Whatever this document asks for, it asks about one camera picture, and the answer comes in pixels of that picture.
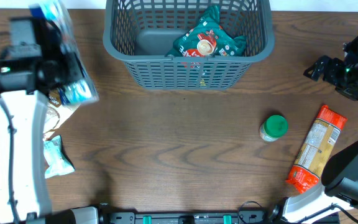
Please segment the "Kleenex tissue multipack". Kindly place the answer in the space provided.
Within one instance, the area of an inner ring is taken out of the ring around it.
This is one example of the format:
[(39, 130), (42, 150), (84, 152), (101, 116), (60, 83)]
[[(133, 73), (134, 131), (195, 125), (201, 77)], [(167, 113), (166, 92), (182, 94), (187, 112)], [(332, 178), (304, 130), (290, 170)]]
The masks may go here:
[(29, 6), (33, 17), (45, 19), (58, 34), (58, 46), (66, 66), (64, 82), (57, 88), (64, 105), (82, 105), (99, 100), (96, 87), (80, 58), (71, 17), (61, 1), (41, 1)]

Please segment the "beige Pantree snack bag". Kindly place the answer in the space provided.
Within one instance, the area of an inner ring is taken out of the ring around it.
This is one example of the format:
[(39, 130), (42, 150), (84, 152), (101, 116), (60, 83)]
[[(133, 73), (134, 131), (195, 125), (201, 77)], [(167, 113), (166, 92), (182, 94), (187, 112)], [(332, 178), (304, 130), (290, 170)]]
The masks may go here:
[(78, 107), (79, 105), (63, 105), (58, 91), (51, 91), (45, 117), (43, 140), (49, 139)]

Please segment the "green lid jar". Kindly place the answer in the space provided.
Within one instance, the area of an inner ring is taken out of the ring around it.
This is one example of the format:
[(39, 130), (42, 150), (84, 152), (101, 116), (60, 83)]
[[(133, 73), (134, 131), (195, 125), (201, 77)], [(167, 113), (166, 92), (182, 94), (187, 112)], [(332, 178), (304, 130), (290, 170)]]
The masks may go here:
[(288, 131), (288, 121), (281, 115), (272, 115), (259, 128), (260, 137), (266, 142), (274, 142)]

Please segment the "light teal small packet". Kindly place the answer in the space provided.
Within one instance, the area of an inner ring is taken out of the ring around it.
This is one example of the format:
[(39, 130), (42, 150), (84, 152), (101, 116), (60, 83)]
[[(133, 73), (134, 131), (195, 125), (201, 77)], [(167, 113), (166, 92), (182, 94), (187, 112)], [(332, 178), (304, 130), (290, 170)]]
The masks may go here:
[(48, 168), (45, 171), (45, 178), (71, 174), (75, 171), (73, 164), (63, 153), (62, 138), (55, 136), (52, 140), (44, 142), (44, 158)]

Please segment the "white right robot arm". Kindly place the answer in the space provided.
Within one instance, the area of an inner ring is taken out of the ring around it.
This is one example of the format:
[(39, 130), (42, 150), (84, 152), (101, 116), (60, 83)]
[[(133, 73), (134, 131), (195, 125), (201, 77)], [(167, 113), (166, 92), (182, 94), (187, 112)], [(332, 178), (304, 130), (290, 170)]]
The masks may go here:
[[(304, 76), (334, 85), (341, 95), (358, 100), (358, 37), (344, 44), (344, 60), (320, 57)], [(277, 223), (313, 223), (333, 213), (358, 209), (358, 141), (333, 155), (325, 165), (320, 182), (305, 193), (286, 198), (276, 206)]]

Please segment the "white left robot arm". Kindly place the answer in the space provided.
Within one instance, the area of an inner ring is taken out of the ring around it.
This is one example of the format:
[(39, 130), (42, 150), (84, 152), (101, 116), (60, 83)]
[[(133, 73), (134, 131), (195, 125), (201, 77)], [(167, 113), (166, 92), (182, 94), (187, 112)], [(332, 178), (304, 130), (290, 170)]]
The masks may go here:
[(72, 211), (52, 212), (42, 138), (49, 93), (82, 80), (83, 69), (56, 23), (17, 17), (10, 26), (0, 56), (0, 223), (74, 223)]

